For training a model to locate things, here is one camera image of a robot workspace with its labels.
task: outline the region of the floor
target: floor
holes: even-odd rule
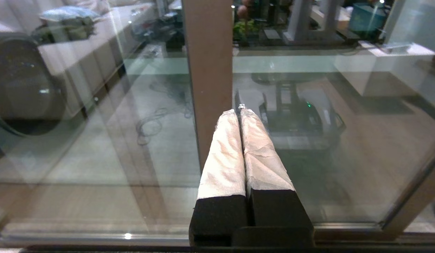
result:
[[[381,221],[435,145],[435,120],[406,99],[359,96],[331,53],[275,54],[235,57],[234,88],[272,94],[282,79],[321,89],[347,126],[328,155],[279,152],[310,218]],[[56,141],[16,140],[0,160],[2,236],[187,236],[200,171],[185,62],[130,59],[87,120],[60,124]]]

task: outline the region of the pillow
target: pillow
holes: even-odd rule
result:
[[[100,15],[111,11],[108,0],[65,0],[64,2],[68,5],[88,8]]]
[[[46,21],[63,21],[66,19],[75,18],[91,18],[98,19],[100,15],[90,9],[78,6],[63,6],[46,10],[39,15],[39,18]]]
[[[111,7],[138,5],[141,3],[139,0],[108,0],[108,2]]]

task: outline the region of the glass pane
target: glass pane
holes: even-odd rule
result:
[[[235,104],[264,121],[312,221],[381,222],[434,152],[435,1],[231,8]]]
[[[405,229],[407,233],[435,233],[435,200]]]
[[[0,238],[186,239],[181,1],[0,0]]]

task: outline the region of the blue container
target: blue container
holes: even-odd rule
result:
[[[354,4],[349,22],[349,30],[361,38],[372,38],[377,29],[380,29],[386,20],[386,14],[382,8],[383,5],[379,5],[375,11],[375,8],[368,4]]]

